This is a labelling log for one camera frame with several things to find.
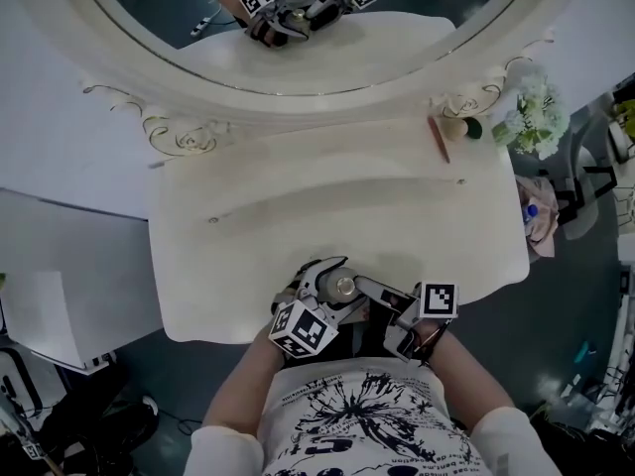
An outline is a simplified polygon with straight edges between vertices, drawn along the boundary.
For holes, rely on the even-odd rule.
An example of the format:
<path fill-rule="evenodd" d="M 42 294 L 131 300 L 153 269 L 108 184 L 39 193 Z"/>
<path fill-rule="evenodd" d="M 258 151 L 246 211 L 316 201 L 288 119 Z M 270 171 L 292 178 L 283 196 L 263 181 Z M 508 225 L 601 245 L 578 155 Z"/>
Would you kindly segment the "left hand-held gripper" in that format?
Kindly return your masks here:
<path fill-rule="evenodd" d="M 347 260 L 346 256 L 334 256 L 304 264 L 300 268 L 300 285 L 316 287 L 324 274 L 342 267 Z M 365 298 L 347 304 L 319 303 L 301 290 L 294 296 L 278 294 L 273 306 L 269 340 L 295 359 L 319 355 L 337 336 L 336 325 L 366 320 Z"/>

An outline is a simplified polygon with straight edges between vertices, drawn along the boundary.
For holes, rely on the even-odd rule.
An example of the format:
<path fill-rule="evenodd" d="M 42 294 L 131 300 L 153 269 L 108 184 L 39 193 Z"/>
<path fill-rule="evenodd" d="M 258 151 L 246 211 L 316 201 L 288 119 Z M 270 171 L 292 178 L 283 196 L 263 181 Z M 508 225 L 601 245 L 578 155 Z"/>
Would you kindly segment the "white flower bouquet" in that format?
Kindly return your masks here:
<path fill-rule="evenodd" d="M 553 156 L 571 121 L 559 88 L 538 67 L 520 76 L 512 94 L 513 106 L 492 127 L 494 142 L 541 161 Z"/>

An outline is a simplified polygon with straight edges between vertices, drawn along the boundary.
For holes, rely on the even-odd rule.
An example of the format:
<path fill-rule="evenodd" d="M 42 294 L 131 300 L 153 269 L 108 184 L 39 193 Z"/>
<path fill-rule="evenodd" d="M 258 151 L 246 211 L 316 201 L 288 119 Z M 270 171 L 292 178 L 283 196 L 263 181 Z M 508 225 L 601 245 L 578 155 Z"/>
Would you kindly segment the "white vanity table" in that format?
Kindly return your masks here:
<path fill-rule="evenodd" d="M 162 321 L 178 342 L 244 344 L 303 264 L 343 256 L 408 291 L 468 304 L 530 264 L 509 155 L 489 134 L 439 145 L 424 117 L 270 135 L 173 159 L 152 176 Z"/>

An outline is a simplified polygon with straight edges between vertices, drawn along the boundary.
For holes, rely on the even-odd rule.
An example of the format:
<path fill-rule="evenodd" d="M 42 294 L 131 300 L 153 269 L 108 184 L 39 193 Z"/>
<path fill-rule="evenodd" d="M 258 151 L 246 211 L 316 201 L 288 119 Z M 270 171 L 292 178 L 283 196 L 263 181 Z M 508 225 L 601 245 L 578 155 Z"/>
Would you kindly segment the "white cabinet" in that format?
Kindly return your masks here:
<path fill-rule="evenodd" d="M 146 222 L 0 189 L 9 337 L 82 374 L 163 326 Z"/>

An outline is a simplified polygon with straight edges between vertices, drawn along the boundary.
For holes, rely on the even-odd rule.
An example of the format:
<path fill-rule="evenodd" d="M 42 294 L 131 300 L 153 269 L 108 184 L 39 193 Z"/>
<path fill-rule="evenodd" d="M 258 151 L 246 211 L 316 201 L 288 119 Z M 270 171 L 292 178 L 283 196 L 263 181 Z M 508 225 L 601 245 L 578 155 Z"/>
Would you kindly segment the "black office chair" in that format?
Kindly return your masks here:
<path fill-rule="evenodd" d="M 558 223 L 565 226 L 574 221 L 578 214 L 587 206 L 596 202 L 599 198 L 610 193 L 617 187 L 617 178 L 613 166 L 583 166 L 577 175 L 561 181 L 561 186 L 547 175 L 546 170 L 540 170 L 541 176 L 548 179 L 557 201 L 563 201 L 565 205 L 559 208 Z M 608 176 L 608 181 L 598 188 L 590 183 L 590 193 L 585 193 L 583 182 L 591 180 L 593 176 Z"/>

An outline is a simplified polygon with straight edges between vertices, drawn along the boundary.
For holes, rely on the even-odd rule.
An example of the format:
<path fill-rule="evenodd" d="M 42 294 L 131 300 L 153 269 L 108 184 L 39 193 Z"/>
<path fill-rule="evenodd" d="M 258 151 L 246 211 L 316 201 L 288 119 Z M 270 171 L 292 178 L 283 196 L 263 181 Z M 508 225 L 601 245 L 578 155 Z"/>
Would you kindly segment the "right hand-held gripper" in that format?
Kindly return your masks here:
<path fill-rule="evenodd" d="M 458 316 L 458 287 L 455 284 L 419 283 L 410 294 L 365 276 L 354 279 L 366 297 L 392 312 L 383 347 L 393 356 L 409 362 L 417 352 L 427 361 L 449 325 Z"/>

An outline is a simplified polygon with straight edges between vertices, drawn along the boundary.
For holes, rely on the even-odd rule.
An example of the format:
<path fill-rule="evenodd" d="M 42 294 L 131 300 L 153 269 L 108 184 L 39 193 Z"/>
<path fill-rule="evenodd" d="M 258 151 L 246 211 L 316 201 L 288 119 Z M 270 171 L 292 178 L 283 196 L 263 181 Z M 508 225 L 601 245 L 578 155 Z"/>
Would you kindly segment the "pink cloth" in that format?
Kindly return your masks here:
<path fill-rule="evenodd" d="M 559 205 L 554 190 L 547 178 L 526 178 L 515 176 L 518 196 L 522 207 L 533 203 L 538 215 L 524 224 L 529 260 L 531 263 L 541 258 L 555 257 L 554 236 L 559 223 Z"/>

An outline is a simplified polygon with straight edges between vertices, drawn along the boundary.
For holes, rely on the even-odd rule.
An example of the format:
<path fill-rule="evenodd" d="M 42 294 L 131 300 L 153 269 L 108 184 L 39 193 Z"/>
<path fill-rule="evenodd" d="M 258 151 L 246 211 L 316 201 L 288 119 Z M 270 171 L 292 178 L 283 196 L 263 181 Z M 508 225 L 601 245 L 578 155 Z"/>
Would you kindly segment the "brown pencil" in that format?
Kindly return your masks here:
<path fill-rule="evenodd" d="M 435 142 L 440 150 L 440 153 L 444 159 L 444 161 L 449 164 L 450 163 L 450 157 L 447 151 L 447 148 L 445 146 L 445 141 L 444 138 L 441 134 L 440 128 L 436 122 L 436 119 L 434 117 L 429 116 L 428 117 L 428 124 L 430 126 L 431 132 L 434 136 Z"/>

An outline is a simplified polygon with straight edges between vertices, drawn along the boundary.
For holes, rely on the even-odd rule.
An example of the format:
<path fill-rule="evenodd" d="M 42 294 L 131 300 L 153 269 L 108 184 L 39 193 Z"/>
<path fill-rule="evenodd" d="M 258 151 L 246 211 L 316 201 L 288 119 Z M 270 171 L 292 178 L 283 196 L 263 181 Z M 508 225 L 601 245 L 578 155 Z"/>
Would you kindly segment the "grey cylinder with metal cap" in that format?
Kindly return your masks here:
<path fill-rule="evenodd" d="M 317 299 L 333 310 L 342 310 L 359 297 L 355 285 L 356 273 L 349 268 L 333 269 L 318 279 Z"/>

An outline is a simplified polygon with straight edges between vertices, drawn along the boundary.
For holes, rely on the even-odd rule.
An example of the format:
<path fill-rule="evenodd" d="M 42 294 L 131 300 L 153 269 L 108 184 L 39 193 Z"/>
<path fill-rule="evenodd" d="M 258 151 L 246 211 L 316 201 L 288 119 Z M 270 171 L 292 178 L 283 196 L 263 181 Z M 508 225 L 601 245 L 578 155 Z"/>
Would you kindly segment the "person's left forearm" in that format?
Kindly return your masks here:
<path fill-rule="evenodd" d="M 256 335 L 247 351 L 214 395 L 203 426 L 222 426 L 257 435 L 275 375 L 285 363 L 281 349 L 269 340 L 272 323 Z"/>

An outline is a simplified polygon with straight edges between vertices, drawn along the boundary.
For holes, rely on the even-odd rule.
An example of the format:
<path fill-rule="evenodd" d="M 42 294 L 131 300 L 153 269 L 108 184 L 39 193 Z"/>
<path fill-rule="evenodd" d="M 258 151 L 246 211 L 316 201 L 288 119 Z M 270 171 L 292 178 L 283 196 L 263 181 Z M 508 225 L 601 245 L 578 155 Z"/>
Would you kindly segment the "person's right forearm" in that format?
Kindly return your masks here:
<path fill-rule="evenodd" d="M 515 408 L 502 386 L 451 333 L 441 336 L 428 363 L 443 383 L 455 417 L 469 429 L 495 410 Z"/>

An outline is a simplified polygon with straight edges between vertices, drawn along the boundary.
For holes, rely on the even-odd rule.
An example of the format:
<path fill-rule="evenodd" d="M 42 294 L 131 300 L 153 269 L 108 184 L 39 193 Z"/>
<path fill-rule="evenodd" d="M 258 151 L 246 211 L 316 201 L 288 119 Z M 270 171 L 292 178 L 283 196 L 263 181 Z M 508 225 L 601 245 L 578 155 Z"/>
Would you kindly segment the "oval white-framed mirror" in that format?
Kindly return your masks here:
<path fill-rule="evenodd" d="M 119 0 L 17 0 L 84 93 L 137 117 L 160 159 L 393 114 L 478 113 L 571 0 L 487 0 L 463 24 L 380 0 L 238 0 L 246 25 L 177 49 Z"/>

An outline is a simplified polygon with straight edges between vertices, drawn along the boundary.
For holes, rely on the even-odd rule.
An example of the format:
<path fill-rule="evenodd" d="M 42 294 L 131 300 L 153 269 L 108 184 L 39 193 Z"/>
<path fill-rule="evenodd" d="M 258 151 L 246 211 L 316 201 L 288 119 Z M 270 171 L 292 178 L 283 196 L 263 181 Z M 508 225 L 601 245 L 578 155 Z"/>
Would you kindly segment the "person's white printed shirt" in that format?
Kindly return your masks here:
<path fill-rule="evenodd" d="M 309 364 L 274 378 L 256 435 L 205 426 L 184 476 L 562 476 L 528 417 L 452 421 L 428 368 L 395 358 Z"/>

